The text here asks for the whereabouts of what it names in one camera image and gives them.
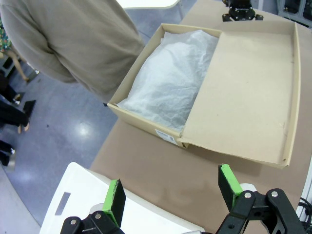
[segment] box lid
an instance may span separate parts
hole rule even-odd
[[[229,24],[233,32],[220,36],[181,141],[268,164],[289,163],[284,149],[291,112],[296,127],[293,83],[300,79],[294,72],[296,25]]]

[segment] white plastic part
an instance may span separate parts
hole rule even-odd
[[[249,190],[252,192],[257,191],[257,189],[255,188],[253,184],[240,184],[240,186],[242,187],[243,191],[246,191],[246,190]]]
[[[85,219],[90,209],[103,203],[111,180],[86,170],[77,163],[70,163],[52,198],[40,234],[60,233],[67,217]],[[55,215],[64,192],[70,193],[61,215]],[[126,203],[121,229],[126,234],[181,234],[203,228],[185,221],[139,196],[125,190]]]

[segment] green gripper pad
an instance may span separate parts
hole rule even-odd
[[[243,190],[228,164],[219,165],[218,185],[230,211]]]

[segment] beige sweater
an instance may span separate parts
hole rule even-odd
[[[107,102],[143,49],[115,0],[0,0],[4,28],[36,69]]]

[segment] person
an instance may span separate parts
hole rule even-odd
[[[5,124],[11,124],[18,127],[18,133],[21,133],[21,126],[24,126],[24,130],[29,129],[28,116],[15,107],[0,101],[0,122]]]
[[[16,67],[17,71],[19,72],[19,74],[21,75],[23,80],[26,82],[29,82],[29,78],[25,75],[25,73],[23,72],[23,69],[20,65],[19,58],[18,58],[18,52],[16,51],[16,49],[12,45],[12,42],[10,41],[10,39],[8,38],[8,36],[5,32],[5,29],[4,29],[3,24],[2,24],[1,16],[0,16],[0,52],[4,53],[5,55],[7,55],[8,57],[10,57],[12,59],[14,66]],[[19,56],[19,57],[21,60],[26,62],[22,56]]]
[[[7,166],[10,162],[10,156],[7,153],[10,155],[15,153],[13,146],[0,140],[0,161],[3,166]]]
[[[144,43],[116,0],[0,0],[4,28],[36,69],[107,103]]]
[[[0,73],[0,95],[7,99],[10,103],[20,104],[20,94],[9,85],[9,80]]]

